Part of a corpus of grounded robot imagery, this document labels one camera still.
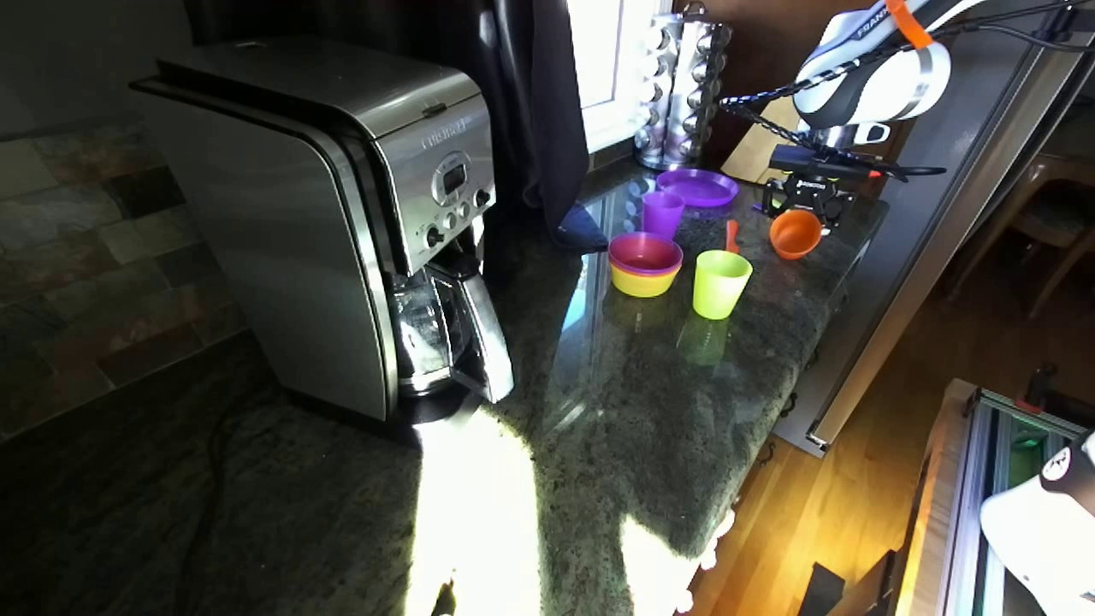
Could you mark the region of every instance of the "granite countertop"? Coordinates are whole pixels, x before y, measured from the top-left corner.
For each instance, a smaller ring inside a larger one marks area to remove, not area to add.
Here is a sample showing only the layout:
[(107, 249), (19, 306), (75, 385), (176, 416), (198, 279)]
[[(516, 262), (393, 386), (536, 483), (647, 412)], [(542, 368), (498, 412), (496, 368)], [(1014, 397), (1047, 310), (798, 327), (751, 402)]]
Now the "granite countertop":
[[(585, 209), (637, 222), (647, 177)], [(516, 392), (378, 440), (278, 392), (254, 340), (136, 385), (0, 448), (0, 602), (11, 612), (428, 612), (455, 580), (460, 612), (647, 612), (661, 573), (699, 555), (748, 475), (876, 209), (779, 265), (742, 191), (755, 274), (733, 322), (611, 292), (603, 252), (542, 234), (488, 288)], [(720, 244), (694, 211), (684, 249)]]

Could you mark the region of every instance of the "backsplash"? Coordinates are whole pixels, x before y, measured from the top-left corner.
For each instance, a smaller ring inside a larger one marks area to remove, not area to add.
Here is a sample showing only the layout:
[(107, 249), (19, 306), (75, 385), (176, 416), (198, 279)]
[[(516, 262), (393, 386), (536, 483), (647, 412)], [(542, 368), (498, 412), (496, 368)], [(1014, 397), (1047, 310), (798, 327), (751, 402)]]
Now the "backsplash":
[(0, 145), (0, 443), (239, 333), (136, 125)]

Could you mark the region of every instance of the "green cup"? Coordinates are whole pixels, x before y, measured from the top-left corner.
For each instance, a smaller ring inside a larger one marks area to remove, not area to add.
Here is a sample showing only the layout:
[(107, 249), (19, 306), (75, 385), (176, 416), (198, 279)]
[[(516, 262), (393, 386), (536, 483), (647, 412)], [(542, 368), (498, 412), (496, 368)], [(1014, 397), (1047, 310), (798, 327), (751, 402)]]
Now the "green cup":
[(751, 265), (739, 252), (703, 249), (694, 262), (694, 288), (691, 310), (707, 322), (720, 322), (739, 306), (744, 284), (751, 279)]

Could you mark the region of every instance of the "wooden floor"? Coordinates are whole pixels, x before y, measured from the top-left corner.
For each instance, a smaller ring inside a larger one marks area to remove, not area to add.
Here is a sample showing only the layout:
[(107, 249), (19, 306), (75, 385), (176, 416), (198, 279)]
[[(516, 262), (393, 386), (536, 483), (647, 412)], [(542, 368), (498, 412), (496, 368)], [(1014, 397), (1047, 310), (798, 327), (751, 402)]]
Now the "wooden floor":
[(1053, 386), (1095, 402), (1095, 274), (1079, 270), (1041, 320), (1023, 320), (994, 249), (954, 303), (930, 297), (825, 458), (784, 443), (742, 492), (718, 568), (694, 580), (694, 616), (795, 616), (810, 566), (842, 580), (903, 542), (922, 440), (944, 385), (1019, 395), (1053, 360)]

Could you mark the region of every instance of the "purple cup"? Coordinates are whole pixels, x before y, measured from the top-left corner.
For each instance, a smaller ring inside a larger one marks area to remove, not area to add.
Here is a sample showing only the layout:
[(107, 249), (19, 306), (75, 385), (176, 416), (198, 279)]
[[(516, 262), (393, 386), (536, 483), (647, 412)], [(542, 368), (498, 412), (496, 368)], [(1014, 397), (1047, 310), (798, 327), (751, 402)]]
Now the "purple cup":
[(674, 191), (642, 197), (642, 234), (677, 240), (684, 202)]

